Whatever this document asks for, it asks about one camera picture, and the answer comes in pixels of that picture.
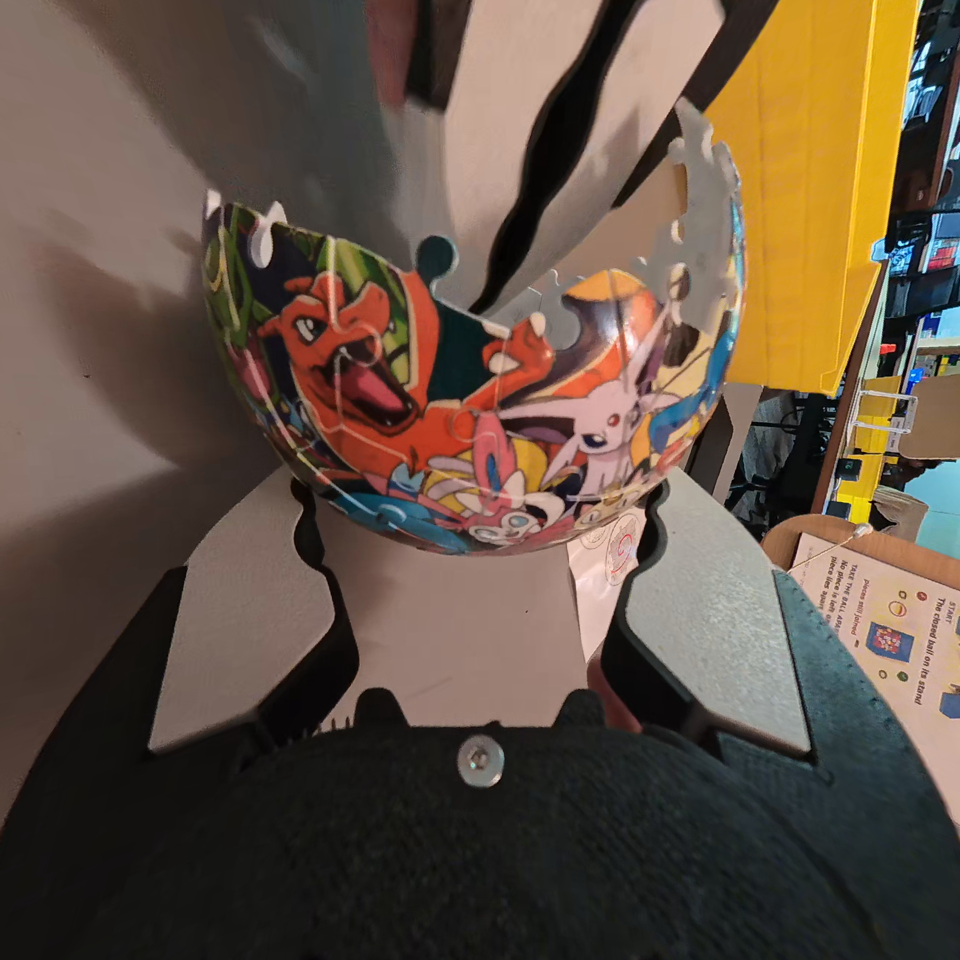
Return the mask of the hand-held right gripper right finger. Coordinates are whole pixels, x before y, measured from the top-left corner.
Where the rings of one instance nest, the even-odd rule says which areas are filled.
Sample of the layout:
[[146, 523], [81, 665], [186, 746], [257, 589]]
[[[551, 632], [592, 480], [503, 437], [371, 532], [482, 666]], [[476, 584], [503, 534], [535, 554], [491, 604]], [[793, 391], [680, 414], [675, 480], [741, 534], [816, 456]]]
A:
[[684, 472], [650, 493], [642, 518], [637, 566], [602, 646], [612, 691], [642, 727], [806, 756], [809, 726], [771, 561]]

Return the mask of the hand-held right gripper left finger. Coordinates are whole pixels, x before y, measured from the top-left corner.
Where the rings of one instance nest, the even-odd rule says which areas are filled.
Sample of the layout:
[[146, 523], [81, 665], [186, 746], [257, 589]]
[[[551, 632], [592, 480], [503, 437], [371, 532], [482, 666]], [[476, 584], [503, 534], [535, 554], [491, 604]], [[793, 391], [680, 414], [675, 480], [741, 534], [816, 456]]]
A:
[[312, 491], [271, 474], [188, 558], [149, 749], [252, 726], [278, 746], [318, 731], [358, 673]]

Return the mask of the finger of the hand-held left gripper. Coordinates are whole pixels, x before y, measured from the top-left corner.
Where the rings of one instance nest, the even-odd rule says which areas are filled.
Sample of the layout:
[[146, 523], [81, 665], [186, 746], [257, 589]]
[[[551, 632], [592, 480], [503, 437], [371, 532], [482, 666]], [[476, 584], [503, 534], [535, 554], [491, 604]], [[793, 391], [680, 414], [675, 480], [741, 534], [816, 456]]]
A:
[[724, 2], [600, 2], [546, 92], [486, 255], [480, 312], [572, 252], [606, 215], [727, 20]]
[[473, 2], [442, 114], [449, 223], [458, 264], [439, 286], [480, 311], [487, 254], [517, 194], [522, 154], [546, 92], [600, 2]]

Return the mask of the colourful puzzle ball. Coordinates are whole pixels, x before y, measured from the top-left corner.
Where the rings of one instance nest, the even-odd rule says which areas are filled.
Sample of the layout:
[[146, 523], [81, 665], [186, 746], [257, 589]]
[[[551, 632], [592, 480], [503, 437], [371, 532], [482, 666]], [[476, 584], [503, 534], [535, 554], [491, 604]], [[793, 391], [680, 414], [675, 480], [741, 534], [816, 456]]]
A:
[[375, 534], [457, 557], [556, 546], [638, 506], [714, 414], [746, 285], [735, 162], [691, 103], [677, 114], [687, 205], [652, 254], [491, 318], [439, 297], [444, 236], [402, 270], [208, 190], [206, 315], [294, 476]]

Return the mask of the person's right hand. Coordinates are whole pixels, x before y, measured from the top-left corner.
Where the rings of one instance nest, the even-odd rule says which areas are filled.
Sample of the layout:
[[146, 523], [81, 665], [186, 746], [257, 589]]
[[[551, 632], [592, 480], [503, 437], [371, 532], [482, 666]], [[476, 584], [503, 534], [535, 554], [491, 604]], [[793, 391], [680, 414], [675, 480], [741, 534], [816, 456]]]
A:
[[599, 646], [586, 664], [586, 685], [602, 705], [607, 729], [632, 735], [642, 733], [642, 724], [613, 690], [602, 665], [604, 647]]

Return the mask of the white instruction leaflet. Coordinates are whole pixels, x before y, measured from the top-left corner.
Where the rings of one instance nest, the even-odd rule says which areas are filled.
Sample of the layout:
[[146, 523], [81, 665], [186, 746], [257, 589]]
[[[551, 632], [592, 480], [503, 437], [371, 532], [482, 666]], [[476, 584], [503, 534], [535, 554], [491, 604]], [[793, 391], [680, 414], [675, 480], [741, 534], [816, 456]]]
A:
[[645, 512], [630, 508], [567, 545], [583, 658], [589, 662], [606, 638], [621, 587], [638, 566]]

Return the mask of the cardboard board with instruction sheet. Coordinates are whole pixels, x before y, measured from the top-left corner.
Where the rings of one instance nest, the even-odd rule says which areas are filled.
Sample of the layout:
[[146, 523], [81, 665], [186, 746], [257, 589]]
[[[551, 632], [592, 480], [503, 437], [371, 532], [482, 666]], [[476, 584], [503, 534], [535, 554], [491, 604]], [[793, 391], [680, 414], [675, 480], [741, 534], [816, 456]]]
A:
[[778, 524], [768, 558], [802, 587], [959, 810], [958, 560], [821, 514]]

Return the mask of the yellow plastic bin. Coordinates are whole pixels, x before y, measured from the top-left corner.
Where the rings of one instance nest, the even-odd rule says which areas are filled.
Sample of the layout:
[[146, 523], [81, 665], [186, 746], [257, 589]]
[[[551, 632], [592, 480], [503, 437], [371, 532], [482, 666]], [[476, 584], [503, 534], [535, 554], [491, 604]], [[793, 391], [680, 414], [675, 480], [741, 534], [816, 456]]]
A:
[[707, 110], [745, 217], [729, 382], [839, 386], [882, 271], [919, 6], [778, 2]]

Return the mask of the small yellow storage bins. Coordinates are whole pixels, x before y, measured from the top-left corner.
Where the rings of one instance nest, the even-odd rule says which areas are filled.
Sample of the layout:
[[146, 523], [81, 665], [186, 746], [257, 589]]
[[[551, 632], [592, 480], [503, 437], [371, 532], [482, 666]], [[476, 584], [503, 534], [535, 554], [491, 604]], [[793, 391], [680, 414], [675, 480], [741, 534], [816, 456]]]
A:
[[916, 421], [917, 400], [898, 375], [863, 380], [845, 424], [826, 512], [855, 525], [868, 522], [882, 471], [898, 458]]

